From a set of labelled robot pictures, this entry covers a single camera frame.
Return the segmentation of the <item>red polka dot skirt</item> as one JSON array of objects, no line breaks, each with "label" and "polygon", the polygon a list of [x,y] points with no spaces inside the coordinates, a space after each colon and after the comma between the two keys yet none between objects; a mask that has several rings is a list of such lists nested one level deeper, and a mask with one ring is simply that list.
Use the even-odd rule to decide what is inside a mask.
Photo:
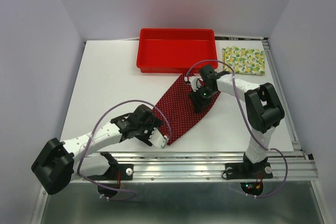
[{"label": "red polka dot skirt", "polygon": [[154,115],[161,121],[167,119],[171,127],[169,131],[167,124],[160,126],[160,132],[170,137],[167,142],[168,146],[200,122],[219,97],[219,94],[214,95],[212,102],[205,110],[195,113],[192,100],[188,96],[192,88],[185,83],[184,78],[184,74],[180,75],[155,105],[157,109],[154,110]]}]

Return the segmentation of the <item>lemon print skirt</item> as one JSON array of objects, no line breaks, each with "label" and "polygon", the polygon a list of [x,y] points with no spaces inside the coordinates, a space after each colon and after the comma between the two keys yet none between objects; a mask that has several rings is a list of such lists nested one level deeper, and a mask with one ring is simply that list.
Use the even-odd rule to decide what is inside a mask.
[{"label": "lemon print skirt", "polygon": [[222,49],[222,57],[237,74],[265,74],[265,52],[258,48],[228,46]]}]

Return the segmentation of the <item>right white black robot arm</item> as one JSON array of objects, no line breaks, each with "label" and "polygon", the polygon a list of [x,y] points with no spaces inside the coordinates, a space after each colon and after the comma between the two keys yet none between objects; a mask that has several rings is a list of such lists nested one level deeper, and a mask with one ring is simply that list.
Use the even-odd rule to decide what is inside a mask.
[{"label": "right white black robot arm", "polygon": [[211,65],[199,70],[200,77],[186,75],[184,81],[192,87],[189,98],[196,113],[204,111],[214,95],[234,96],[242,114],[250,141],[240,163],[226,163],[222,177],[233,179],[271,179],[273,177],[267,153],[275,131],[285,117],[275,87],[271,83],[256,84],[236,78],[233,71],[217,72]]}]

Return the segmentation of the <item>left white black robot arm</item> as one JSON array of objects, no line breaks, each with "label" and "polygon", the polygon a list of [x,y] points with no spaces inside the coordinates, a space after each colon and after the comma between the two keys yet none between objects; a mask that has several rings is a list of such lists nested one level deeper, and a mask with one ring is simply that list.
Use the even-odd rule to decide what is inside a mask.
[{"label": "left white black robot arm", "polygon": [[48,140],[31,166],[49,195],[62,191],[76,179],[83,178],[98,187],[101,196],[112,198],[123,191],[120,180],[132,179],[131,164],[120,165],[103,148],[137,139],[145,145],[165,148],[169,137],[160,128],[167,119],[157,108],[139,105],[133,112],[117,116],[105,125],[97,123],[93,130],[72,139]]}]

